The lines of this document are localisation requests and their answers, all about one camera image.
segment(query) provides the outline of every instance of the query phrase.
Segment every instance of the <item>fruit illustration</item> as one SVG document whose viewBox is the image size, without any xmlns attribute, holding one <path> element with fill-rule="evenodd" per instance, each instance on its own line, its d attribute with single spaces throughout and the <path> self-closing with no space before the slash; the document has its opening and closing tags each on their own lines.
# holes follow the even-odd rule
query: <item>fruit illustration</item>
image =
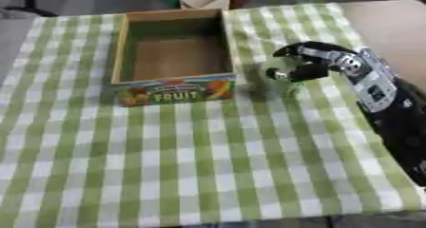
<svg viewBox="0 0 426 228">
<path fill-rule="evenodd" d="M 207 84 L 207 90 L 211 90 L 214 93 L 207 97 L 208 100 L 218 99 L 230 89 L 231 84 L 227 81 L 213 81 Z"/>
<path fill-rule="evenodd" d="M 147 103 L 148 102 L 148 95 L 146 94 L 138 94 L 135 96 L 135 99 L 138 103 Z"/>
<path fill-rule="evenodd" d="M 134 106 L 136 105 L 136 100 L 134 98 L 127 98 L 121 100 L 123 105 Z"/>
<path fill-rule="evenodd" d="M 131 92 L 133 93 L 133 95 L 146 94 L 146 88 L 145 87 L 133 87 L 131 89 Z"/>
</svg>

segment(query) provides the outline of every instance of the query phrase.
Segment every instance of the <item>fruit box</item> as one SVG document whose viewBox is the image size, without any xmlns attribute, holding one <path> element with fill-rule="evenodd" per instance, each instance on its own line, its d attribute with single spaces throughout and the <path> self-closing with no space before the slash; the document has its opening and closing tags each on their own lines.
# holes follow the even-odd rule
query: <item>fruit box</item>
<svg viewBox="0 0 426 228">
<path fill-rule="evenodd" d="M 111 79 L 122 105 L 229 99 L 235 78 L 219 9 L 126 14 Z"/>
</svg>

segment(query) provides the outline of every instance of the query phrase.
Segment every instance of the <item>checkered tablecloth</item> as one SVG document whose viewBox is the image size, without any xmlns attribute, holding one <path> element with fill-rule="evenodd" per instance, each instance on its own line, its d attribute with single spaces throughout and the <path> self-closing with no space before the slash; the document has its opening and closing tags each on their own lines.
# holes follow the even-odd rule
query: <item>checkered tablecloth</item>
<svg viewBox="0 0 426 228">
<path fill-rule="evenodd" d="M 339 76 L 253 101 L 244 69 L 281 46 L 361 46 L 338 5 L 225 13 L 234 100 L 121 107 L 120 15 L 36 19 L 0 92 L 0 226 L 136 227 L 417 210 L 426 197 Z"/>
</svg>

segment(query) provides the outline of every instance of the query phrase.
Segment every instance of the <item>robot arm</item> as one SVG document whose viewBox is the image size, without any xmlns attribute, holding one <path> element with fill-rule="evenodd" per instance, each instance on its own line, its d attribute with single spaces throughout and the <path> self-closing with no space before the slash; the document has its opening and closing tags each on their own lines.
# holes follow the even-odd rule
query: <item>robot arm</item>
<svg viewBox="0 0 426 228">
<path fill-rule="evenodd" d="M 301 58 L 288 73 L 269 68 L 275 80 L 300 82 L 327 77 L 338 71 L 358 97 L 358 106 L 382 138 L 384 145 L 408 176 L 426 187 L 426 95 L 398 78 L 369 48 L 360 53 L 320 42 L 296 43 L 274 53 L 275 57 Z"/>
</svg>

